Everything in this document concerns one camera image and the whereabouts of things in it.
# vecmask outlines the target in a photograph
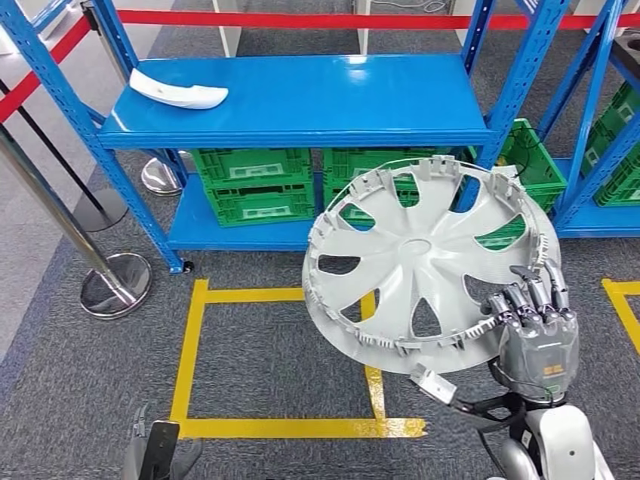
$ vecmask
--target green plastic crate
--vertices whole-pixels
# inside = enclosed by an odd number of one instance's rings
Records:
[[[518,165],[520,182],[527,193],[545,212],[549,211],[558,195],[565,191],[567,181],[555,166],[531,124],[516,119],[499,158],[499,164]],[[491,250],[508,247],[525,233],[525,221],[516,217],[495,232],[475,237]]]
[[[593,200],[601,207],[640,205],[640,145],[623,160]]]
[[[386,162],[430,157],[442,149],[424,148],[326,148],[323,151],[325,179],[328,185],[346,185],[351,180]]]
[[[586,176],[615,138],[615,135],[605,127],[604,123],[596,120],[589,131],[584,157],[580,165],[580,173]]]
[[[629,109],[632,112],[637,112],[640,109],[640,95],[629,85],[629,82],[624,82],[614,95],[613,100],[611,100],[611,106],[617,109],[622,107],[622,111]]]
[[[222,226],[255,225],[313,218],[313,184],[208,188],[205,193]]]
[[[192,153],[202,183],[210,188],[311,181],[309,149],[201,148]]]
[[[545,212],[565,191],[567,181],[527,119],[518,118],[500,153],[500,163],[518,165],[520,182]]]
[[[604,125],[605,128],[614,136],[616,136],[620,133],[620,130],[624,128],[626,125],[626,122],[631,120],[631,117],[632,116],[633,110],[629,110],[626,106],[615,108],[610,105],[608,108],[605,110],[605,113],[601,115],[598,120],[602,122],[602,125]]]

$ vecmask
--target shelf board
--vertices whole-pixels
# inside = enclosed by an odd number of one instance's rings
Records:
[[[228,87],[210,110],[126,86],[98,134],[106,148],[479,145],[488,130],[459,54],[144,60],[161,82]]]
[[[221,227],[196,174],[189,176],[171,229],[175,250],[305,251],[313,220]]]
[[[565,178],[568,178],[570,159],[555,161]],[[589,199],[568,224],[556,230],[559,238],[638,237],[640,206],[600,207]]]

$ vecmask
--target yellow tape square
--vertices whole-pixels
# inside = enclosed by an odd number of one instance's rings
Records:
[[[422,418],[386,418],[382,372],[365,367],[374,418],[188,418],[189,403],[207,304],[301,302],[302,288],[209,290],[208,279],[195,280],[183,340],[170,420],[180,438],[416,438],[424,435]],[[375,311],[370,294],[361,302],[362,318]]]
[[[640,355],[640,322],[626,298],[627,295],[640,295],[640,282],[614,282],[605,278],[602,280],[602,286],[626,329],[635,351]]]

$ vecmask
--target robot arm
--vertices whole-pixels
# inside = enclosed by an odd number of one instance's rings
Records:
[[[527,401],[561,401],[578,367],[577,315],[569,308],[562,272],[545,262],[551,294],[543,281],[524,267],[512,267],[527,286],[517,283],[489,297],[481,310],[493,313],[504,325],[500,355],[490,364],[494,377]]]
[[[411,380],[423,392],[465,415],[478,431],[487,452],[506,480],[613,480],[587,418],[565,403],[578,365],[577,316],[569,307],[562,272],[545,262],[550,292],[537,275],[512,267],[526,285],[508,285],[481,306],[492,314],[503,332],[497,357],[489,369],[509,392],[481,402],[465,402],[456,387],[418,365]],[[507,416],[491,413],[506,408]],[[500,460],[484,434],[509,428]]]

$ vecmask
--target white plastic part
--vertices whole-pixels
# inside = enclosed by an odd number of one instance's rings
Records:
[[[411,372],[411,378],[423,392],[445,405],[451,405],[457,390],[457,387],[446,378],[438,375],[433,370],[427,370],[424,368],[424,365],[420,364],[417,365],[416,369]]]
[[[540,271],[545,258],[560,264],[553,227],[521,187],[451,156],[416,160],[393,168],[392,162],[351,182],[314,223],[303,267],[307,309],[320,332],[338,350],[365,365],[410,374],[420,363],[435,373],[470,368],[498,353],[500,329],[483,317],[469,294],[465,277],[492,284],[518,281],[511,265]],[[405,208],[393,178],[411,175],[420,201]],[[464,176],[478,179],[480,190],[468,212],[450,210]],[[352,227],[340,215],[348,206],[372,217],[368,231]],[[489,250],[475,237],[494,232],[520,215],[525,231],[503,250]],[[320,259],[358,257],[346,274],[323,271]],[[352,322],[343,311],[377,290],[375,313]],[[420,337],[413,316],[425,299],[438,317],[442,335]]]
[[[229,95],[227,88],[205,87],[202,85],[192,85],[190,87],[168,85],[154,80],[137,69],[134,69],[131,72],[129,86],[140,95],[156,102],[193,110],[217,107]]]
[[[544,478],[596,478],[599,468],[596,463],[591,427],[586,416],[580,409],[566,404],[534,410],[528,412],[525,421],[540,449]]]

